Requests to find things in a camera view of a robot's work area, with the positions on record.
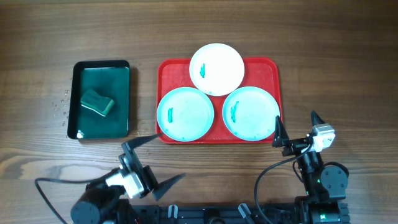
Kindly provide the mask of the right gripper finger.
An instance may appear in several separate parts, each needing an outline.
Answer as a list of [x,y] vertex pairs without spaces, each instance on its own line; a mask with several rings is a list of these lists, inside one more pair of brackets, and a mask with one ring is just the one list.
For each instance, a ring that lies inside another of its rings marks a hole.
[[324,120],[322,120],[321,117],[319,117],[319,115],[316,113],[315,110],[311,112],[311,121],[312,121],[312,126],[325,124]]
[[272,142],[272,147],[288,146],[290,142],[289,136],[284,128],[284,124],[280,116],[275,117],[275,131]]

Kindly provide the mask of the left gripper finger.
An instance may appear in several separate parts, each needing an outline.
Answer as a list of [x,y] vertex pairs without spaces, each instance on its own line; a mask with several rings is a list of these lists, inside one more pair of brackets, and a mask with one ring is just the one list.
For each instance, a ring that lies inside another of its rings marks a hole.
[[129,140],[127,142],[127,146],[128,146],[129,149],[135,149],[136,147],[139,147],[139,146],[141,146],[141,145],[143,145],[143,144],[145,144],[147,142],[150,142],[150,141],[158,138],[161,135],[163,135],[163,133],[153,134],[153,135],[150,135],[150,136],[139,136],[139,137],[136,137],[136,138],[134,138],[132,140]]
[[172,188],[172,186],[174,184],[176,184],[179,180],[181,180],[185,176],[186,176],[186,173],[182,173],[182,174],[172,177],[171,179],[167,179],[167,180],[157,184],[152,191],[154,199],[156,201],[159,201],[167,193],[167,191]]

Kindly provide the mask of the green scrubbing sponge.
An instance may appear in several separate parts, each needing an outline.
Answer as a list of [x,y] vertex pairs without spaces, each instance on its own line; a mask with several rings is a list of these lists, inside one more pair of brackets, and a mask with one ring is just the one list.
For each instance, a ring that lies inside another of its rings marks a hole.
[[101,116],[106,116],[114,106],[114,100],[99,95],[93,89],[84,92],[80,99],[82,107],[92,110]]

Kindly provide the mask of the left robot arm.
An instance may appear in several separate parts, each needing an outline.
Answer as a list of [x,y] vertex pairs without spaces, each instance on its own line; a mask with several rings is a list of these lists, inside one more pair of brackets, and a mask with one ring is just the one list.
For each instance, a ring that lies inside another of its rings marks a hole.
[[158,201],[185,177],[179,174],[159,183],[151,168],[141,164],[134,149],[159,136],[141,136],[121,144],[121,165],[88,182],[85,193],[72,206],[70,215],[74,223],[139,223],[141,219],[129,200],[151,193]]

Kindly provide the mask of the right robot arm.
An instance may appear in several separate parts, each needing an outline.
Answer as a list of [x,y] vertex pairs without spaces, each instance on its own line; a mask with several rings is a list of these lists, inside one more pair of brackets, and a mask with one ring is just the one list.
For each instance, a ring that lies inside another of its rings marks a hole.
[[282,155],[295,156],[306,190],[296,197],[292,223],[349,223],[348,205],[343,202],[348,186],[348,169],[338,162],[323,162],[322,150],[330,147],[335,130],[315,112],[311,112],[312,130],[304,137],[290,139],[282,120],[275,117],[272,146],[282,147]]

